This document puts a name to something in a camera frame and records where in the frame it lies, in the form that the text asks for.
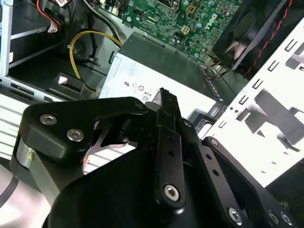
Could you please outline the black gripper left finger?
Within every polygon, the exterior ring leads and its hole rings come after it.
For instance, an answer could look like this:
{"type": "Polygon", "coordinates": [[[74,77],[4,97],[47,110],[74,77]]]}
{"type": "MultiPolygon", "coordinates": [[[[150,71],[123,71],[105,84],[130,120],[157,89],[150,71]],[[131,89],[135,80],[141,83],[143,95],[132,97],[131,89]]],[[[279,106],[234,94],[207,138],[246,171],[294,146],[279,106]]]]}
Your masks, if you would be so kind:
{"type": "Polygon", "coordinates": [[[181,113],[161,88],[151,107],[133,97],[35,104],[20,126],[20,163],[50,204],[72,182],[135,150],[155,155],[153,193],[166,211],[186,201],[181,113]]]}

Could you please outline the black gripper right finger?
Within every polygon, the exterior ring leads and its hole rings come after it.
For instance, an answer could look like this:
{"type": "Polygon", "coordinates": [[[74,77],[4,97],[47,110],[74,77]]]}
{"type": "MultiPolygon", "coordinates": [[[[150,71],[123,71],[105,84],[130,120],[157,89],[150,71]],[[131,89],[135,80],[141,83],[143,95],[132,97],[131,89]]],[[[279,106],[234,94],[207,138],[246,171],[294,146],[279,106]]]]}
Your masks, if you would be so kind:
{"type": "Polygon", "coordinates": [[[180,133],[226,228],[295,228],[294,218],[214,137],[201,140],[190,121],[180,133]]]}

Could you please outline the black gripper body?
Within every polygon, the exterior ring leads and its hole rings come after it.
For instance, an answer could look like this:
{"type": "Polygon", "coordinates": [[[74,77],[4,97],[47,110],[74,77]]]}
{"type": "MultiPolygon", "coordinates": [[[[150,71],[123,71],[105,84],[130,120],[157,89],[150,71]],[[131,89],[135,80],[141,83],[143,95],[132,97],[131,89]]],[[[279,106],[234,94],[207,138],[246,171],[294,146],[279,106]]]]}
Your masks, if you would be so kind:
{"type": "Polygon", "coordinates": [[[182,143],[186,204],[173,215],[160,208],[153,193],[155,155],[128,152],[70,183],[48,217],[50,228],[227,228],[207,180],[193,164],[193,150],[182,143]]]}

